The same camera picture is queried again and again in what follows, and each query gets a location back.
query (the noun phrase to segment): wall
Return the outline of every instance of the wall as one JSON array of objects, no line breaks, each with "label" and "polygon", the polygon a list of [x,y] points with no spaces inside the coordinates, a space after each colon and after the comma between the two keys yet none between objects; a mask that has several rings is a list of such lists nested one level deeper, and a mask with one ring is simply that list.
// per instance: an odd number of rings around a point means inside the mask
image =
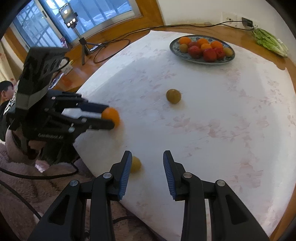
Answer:
[{"label": "wall", "polygon": [[296,64],[296,39],[278,12],[265,0],[158,0],[158,4],[165,24],[219,23],[222,12],[256,20],[262,29],[287,45],[289,57]]},{"label": "wall", "polygon": [[15,52],[12,50],[11,46],[9,45],[9,43],[7,42],[5,37],[2,38],[1,42],[3,45],[4,52],[6,54],[6,58],[8,60],[9,65],[10,65],[11,71],[12,71],[15,79],[18,80],[21,73],[22,73],[24,64],[18,58],[18,56],[15,54]]}]

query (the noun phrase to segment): small round fruit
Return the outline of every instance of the small round fruit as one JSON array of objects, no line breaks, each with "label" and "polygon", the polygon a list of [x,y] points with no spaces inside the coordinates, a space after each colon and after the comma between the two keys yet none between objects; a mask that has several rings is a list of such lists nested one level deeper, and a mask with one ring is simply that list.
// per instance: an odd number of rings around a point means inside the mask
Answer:
[{"label": "small round fruit", "polygon": [[212,46],[213,49],[214,48],[223,48],[223,44],[221,42],[217,41],[217,40],[211,42],[211,46]]},{"label": "small round fruit", "polygon": [[225,52],[225,54],[226,54],[226,57],[231,57],[231,56],[233,56],[233,51],[232,51],[232,49],[231,48],[224,48],[223,49],[224,50],[224,52]]},{"label": "small round fruit", "polygon": [[190,42],[191,42],[191,39],[188,37],[181,37],[179,39],[179,44],[187,44],[188,45]]},{"label": "small round fruit", "polygon": [[179,47],[179,49],[180,49],[180,51],[181,51],[182,53],[187,53],[187,51],[188,51],[188,46],[187,46],[187,44],[181,44],[180,47]]},{"label": "small round fruit", "polygon": [[226,56],[226,54],[222,48],[214,48],[214,51],[217,54],[217,60],[222,60]]},{"label": "small round fruit", "polygon": [[201,39],[199,39],[199,40],[197,41],[197,43],[198,43],[198,47],[200,48],[203,44],[208,44],[209,41],[207,41],[207,40],[204,39],[204,38],[201,38]]},{"label": "small round fruit", "polygon": [[192,46],[188,49],[188,53],[192,58],[200,58],[202,55],[202,50],[197,46]]},{"label": "small round fruit", "polygon": [[177,104],[181,100],[181,93],[178,90],[170,89],[166,93],[167,100],[172,104]]},{"label": "small round fruit", "polygon": [[200,46],[200,49],[202,51],[205,51],[206,49],[211,49],[212,46],[210,44],[203,44],[202,46]]},{"label": "small round fruit", "polygon": [[206,49],[203,52],[203,58],[206,62],[215,62],[217,60],[217,54],[212,48]]},{"label": "small round fruit", "polygon": [[102,119],[106,119],[106,120],[112,120],[115,127],[119,126],[120,123],[120,117],[119,117],[119,113],[116,109],[114,109],[113,107],[107,107],[101,115]]},{"label": "small round fruit", "polygon": [[131,173],[137,172],[141,169],[142,163],[139,158],[133,156],[132,164],[131,164]]},{"label": "small round fruit", "polygon": [[188,44],[188,48],[190,48],[190,47],[192,47],[192,46],[197,46],[197,47],[199,47],[197,42],[190,42],[190,43]]}]

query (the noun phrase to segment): white wall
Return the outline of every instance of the white wall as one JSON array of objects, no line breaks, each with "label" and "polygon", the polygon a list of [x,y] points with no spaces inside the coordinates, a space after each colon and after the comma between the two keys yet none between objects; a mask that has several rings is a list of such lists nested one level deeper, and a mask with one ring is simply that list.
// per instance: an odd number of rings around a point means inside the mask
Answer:
[{"label": "white wall", "polygon": [[158,0],[158,4],[165,24],[215,24],[222,22],[222,12],[257,20],[262,29],[287,45],[289,57],[296,64],[296,39],[278,12],[265,0]]}]

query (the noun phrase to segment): plate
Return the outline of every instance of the plate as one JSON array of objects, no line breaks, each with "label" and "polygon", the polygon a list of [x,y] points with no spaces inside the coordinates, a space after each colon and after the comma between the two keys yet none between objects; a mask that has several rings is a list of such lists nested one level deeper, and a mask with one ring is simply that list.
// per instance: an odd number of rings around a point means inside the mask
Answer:
[{"label": "plate", "polygon": [[182,36],[182,37],[189,37],[192,41],[195,41],[195,42],[196,42],[197,40],[199,40],[200,38],[204,38],[204,39],[206,39],[207,41],[209,41],[209,43],[211,43],[211,42],[217,40],[217,41],[219,41],[219,42],[221,42],[221,43],[223,44],[223,47],[228,47],[228,48],[230,48],[230,49],[233,51],[233,56],[231,56],[231,57],[224,57],[224,59],[222,59],[222,60],[217,60],[217,61],[215,61],[215,62],[206,62],[206,61],[203,59],[203,57],[201,57],[201,58],[199,58],[199,59],[194,59],[194,58],[192,58],[188,53],[182,53],[182,52],[179,50],[179,46],[180,46],[180,45],[179,45],[179,39],[181,38],[181,37],[179,37],[179,38],[177,38],[177,39],[175,39],[175,40],[173,40],[173,41],[171,42],[171,44],[170,44],[170,49],[171,49],[171,51],[172,51],[175,55],[177,55],[177,56],[179,56],[179,57],[181,57],[181,58],[183,58],[183,59],[185,59],[185,60],[187,60],[187,61],[190,61],[190,62],[193,62],[193,63],[198,63],[198,64],[217,65],[217,64],[225,64],[225,63],[228,63],[228,62],[230,62],[231,60],[233,60],[234,57],[235,57],[235,52],[234,52],[233,48],[232,48],[229,44],[223,42],[222,40],[219,40],[219,39],[216,39],[216,38],[214,38],[214,37],[210,37],[210,36],[205,36],[205,35],[186,35],[186,36]]}]

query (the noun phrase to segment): curtain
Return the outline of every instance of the curtain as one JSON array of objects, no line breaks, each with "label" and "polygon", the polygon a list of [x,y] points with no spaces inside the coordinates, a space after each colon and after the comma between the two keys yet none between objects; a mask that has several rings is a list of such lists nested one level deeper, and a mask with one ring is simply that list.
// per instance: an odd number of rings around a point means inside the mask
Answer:
[{"label": "curtain", "polygon": [[2,43],[0,42],[0,82],[4,80],[10,80],[15,82],[15,77],[11,71],[8,60],[3,50]]}]

